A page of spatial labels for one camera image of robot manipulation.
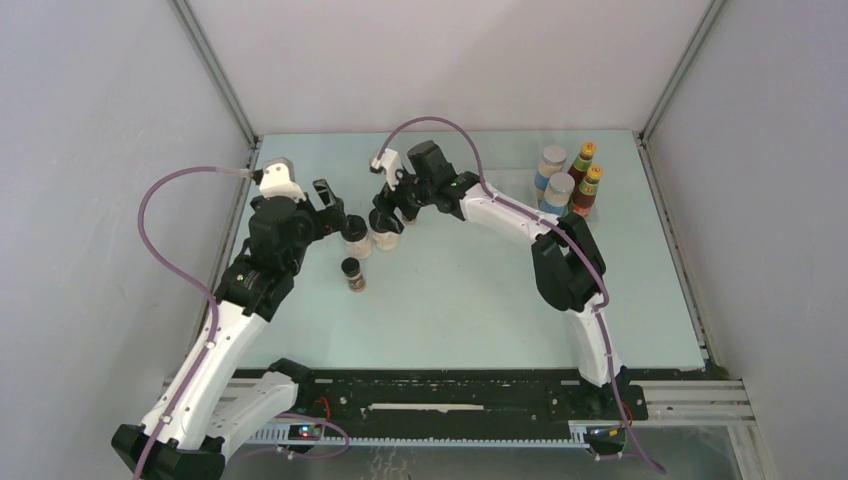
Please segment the black lid salt shaker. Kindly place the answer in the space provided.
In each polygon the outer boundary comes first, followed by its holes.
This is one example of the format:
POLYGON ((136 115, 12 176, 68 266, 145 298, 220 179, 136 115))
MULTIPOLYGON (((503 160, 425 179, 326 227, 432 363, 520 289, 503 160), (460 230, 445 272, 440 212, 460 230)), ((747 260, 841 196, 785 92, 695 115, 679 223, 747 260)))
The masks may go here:
POLYGON ((365 219, 359 215, 347 215, 346 225, 341 230, 345 248, 350 257, 364 260, 372 253, 372 242, 365 219))
POLYGON ((390 251, 400 245, 403 228, 385 222, 371 223, 371 236, 374 246, 381 251, 390 251))

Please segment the blue label spice jar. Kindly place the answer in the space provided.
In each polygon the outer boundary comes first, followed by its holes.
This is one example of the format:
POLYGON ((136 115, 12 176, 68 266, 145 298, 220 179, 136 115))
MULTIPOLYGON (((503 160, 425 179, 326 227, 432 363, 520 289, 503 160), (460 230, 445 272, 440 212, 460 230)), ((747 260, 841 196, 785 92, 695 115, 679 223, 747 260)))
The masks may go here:
POLYGON ((543 212, 563 216, 566 214, 575 180, 567 172, 556 172, 549 179, 539 202, 543 212))
POLYGON ((559 145, 549 145, 542 150, 541 160, 534 177, 534 185, 538 195, 544 193, 550 178, 563 169, 567 158, 566 150, 559 145))

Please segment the sauce bottle yellow cap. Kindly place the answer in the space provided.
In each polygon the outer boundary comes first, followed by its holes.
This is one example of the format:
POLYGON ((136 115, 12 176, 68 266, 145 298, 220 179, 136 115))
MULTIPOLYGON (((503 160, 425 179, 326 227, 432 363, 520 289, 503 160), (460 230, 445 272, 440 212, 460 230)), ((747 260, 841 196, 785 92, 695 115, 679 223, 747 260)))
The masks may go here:
POLYGON ((592 210, 604 169, 599 165, 592 165, 572 194, 570 210, 586 218, 592 210))
POLYGON ((597 146, 594 142, 584 142, 580 150, 569 167, 567 173, 574 180, 574 185, 578 186, 585 178, 589 167, 592 165, 597 146))

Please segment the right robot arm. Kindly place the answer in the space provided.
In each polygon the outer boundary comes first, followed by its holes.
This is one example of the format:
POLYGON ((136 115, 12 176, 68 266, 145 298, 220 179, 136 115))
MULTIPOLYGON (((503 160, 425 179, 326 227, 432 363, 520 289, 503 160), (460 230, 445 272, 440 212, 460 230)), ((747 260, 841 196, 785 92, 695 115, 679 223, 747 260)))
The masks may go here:
POLYGON ((604 318, 606 266, 586 220, 533 209, 498 191, 481 172, 457 172, 431 140, 411 148, 407 157, 409 168, 397 151, 383 148, 370 161, 370 171, 385 178, 373 200, 373 229, 399 235, 404 220, 434 206, 528 247, 537 291, 573 318, 578 371, 588 383, 581 392, 583 408, 596 418, 610 416, 622 403, 622 364, 604 318))

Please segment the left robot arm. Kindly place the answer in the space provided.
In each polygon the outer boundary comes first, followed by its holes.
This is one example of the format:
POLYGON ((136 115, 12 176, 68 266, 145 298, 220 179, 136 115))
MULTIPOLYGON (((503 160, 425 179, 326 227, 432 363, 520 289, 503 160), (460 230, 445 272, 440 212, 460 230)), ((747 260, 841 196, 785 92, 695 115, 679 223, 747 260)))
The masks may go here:
POLYGON ((322 208, 291 180, 264 176, 259 185, 248 237, 216 290, 203 291, 209 310, 199 338, 155 406, 112 437, 136 479, 218 479, 272 418, 315 406, 311 384, 271 367, 252 390, 218 407, 240 360, 293 290, 307 248, 347 223, 343 200, 324 179, 313 183, 322 208))

